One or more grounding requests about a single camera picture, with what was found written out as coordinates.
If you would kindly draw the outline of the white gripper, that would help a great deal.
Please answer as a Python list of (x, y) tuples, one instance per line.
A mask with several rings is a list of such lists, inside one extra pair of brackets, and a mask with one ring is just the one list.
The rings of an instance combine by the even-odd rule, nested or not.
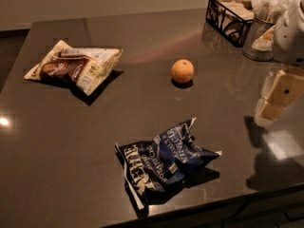
[[(304, 66), (304, 0), (294, 0), (276, 22), (273, 55), (281, 63)], [(303, 93), (303, 68), (270, 70), (256, 104), (255, 123), (270, 126)]]

